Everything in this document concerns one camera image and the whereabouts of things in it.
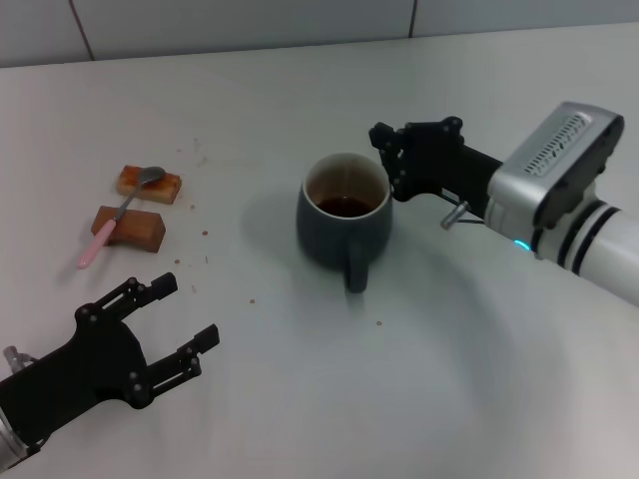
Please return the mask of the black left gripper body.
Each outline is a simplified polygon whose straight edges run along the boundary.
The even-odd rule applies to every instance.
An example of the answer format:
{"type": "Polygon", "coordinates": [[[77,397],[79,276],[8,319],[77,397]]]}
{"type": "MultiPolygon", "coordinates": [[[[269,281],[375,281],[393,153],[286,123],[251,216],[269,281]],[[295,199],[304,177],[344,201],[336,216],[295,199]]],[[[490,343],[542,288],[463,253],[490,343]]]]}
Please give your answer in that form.
{"type": "Polygon", "coordinates": [[[101,402],[150,404],[147,362],[121,318],[92,310],[76,316],[63,346],[1,382],[1,409],[24,442],[38,442],[101,402]]]}

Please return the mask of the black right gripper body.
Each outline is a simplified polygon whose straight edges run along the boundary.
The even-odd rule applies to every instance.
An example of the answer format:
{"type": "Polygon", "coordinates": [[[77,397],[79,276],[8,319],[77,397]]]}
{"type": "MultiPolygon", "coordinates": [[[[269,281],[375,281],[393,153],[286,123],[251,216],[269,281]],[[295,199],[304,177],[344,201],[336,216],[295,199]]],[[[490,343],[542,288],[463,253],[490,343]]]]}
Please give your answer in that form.
{"type": "Polygon", "coordinates": [[[404,198],[418,195],[457,196],[482,218],[488,203],[488,183],[502,163],[465,145],[462,121],[409,123],[404,127],[404,198]]]}

